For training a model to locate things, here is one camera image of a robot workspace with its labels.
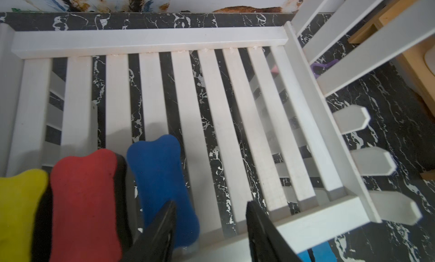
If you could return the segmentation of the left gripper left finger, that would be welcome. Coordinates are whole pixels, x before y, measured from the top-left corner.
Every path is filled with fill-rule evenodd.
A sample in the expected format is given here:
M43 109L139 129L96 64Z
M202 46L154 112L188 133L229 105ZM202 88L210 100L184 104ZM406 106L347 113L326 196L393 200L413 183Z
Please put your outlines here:
M152 223L121 258L122 262L170 262L176 232L176 204L166 202Z

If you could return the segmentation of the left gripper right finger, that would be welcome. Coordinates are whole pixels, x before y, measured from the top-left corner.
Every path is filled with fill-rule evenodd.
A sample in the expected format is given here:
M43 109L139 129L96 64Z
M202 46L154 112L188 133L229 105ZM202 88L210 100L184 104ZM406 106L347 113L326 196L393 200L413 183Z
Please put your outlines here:
M246 207L246 223L251 259L254 262L299 262L268 215L254 201Z

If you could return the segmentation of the blue eraser top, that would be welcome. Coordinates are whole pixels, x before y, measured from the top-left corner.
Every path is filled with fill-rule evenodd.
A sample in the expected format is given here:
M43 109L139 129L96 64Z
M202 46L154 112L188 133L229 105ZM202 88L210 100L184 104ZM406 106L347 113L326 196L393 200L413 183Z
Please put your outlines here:
M302 262L312 262L308 251L304 251L304 252L299 253L298 257Z
M333 253L329 242L324 242L320 245L314 246L310 255L313 262L337 262L337 258Z

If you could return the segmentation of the blue eraser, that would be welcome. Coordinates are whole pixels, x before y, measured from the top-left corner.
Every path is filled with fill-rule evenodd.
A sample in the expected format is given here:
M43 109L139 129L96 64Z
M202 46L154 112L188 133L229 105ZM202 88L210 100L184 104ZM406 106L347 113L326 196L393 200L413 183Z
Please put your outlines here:
M163 135L152 142L136 142L129 147L126 158L138 188L143 226L152 223L166 202L174 201L174 246L192 245L199 237L200 225L185 186L179 141Z
M304 251L304 252L299 253L298 257L302 262L312 262L308 251Z
M337 262L337 258L333 253L329 242L324 242L320 245L314 246L310 255L313 262Z

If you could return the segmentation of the white wooden shelf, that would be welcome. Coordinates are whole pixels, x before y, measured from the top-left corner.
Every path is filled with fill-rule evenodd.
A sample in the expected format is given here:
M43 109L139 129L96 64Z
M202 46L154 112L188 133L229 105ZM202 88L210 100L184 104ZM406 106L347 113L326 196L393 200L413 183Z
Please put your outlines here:
M384 0L270 14L1 14L1 178L50 175L99 149L127 166L133 242L145 231L129 147L180 143L198 239L178 262L248 262L256 202L296 253L432 262L435 124L390 61L435 33L418 0L316 79L310 66ZM277 66L278 74L271 73Z

